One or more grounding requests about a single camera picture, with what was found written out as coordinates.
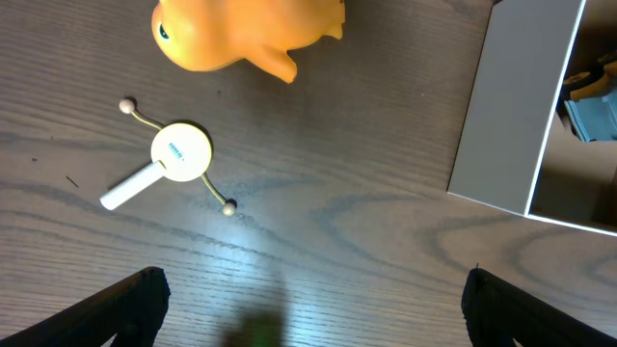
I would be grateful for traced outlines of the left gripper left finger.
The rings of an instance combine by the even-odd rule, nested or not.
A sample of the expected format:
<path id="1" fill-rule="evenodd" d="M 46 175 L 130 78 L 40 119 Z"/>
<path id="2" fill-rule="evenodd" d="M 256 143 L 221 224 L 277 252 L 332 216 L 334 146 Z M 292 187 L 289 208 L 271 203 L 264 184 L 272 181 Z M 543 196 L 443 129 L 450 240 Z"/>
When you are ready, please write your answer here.
<path id="1" fill-rule="evenodd" d="M 170 296 L 164 270 L 150 266 L 3 338 L 1 347 L 101 346 L 107 341 L 113 346 L 151 347 Z"/>

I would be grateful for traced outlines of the yellow grey toy truck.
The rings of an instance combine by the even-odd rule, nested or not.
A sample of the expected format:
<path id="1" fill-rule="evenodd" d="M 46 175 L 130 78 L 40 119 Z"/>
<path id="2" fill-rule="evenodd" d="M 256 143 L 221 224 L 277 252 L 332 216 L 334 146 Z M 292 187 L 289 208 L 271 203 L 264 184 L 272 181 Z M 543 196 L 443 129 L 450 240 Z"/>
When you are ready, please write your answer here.
<path id="1" fill-rule="evenodd" d="M 583 143 L 616 141 L 616 51 L 566 78 L 560 94 L 573 133 Z"/>

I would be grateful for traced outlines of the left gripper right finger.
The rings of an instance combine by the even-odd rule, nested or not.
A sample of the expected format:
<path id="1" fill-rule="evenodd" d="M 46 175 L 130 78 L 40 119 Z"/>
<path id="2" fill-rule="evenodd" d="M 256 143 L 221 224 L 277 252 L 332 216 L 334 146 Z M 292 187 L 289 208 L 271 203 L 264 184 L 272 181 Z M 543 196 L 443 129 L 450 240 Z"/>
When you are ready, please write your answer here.
<path id="1" fill-rule="evenodd" d="M 481 268 L 469 271 L 461 308 L 474 347 L 616 345 L 614 337 Z"/>

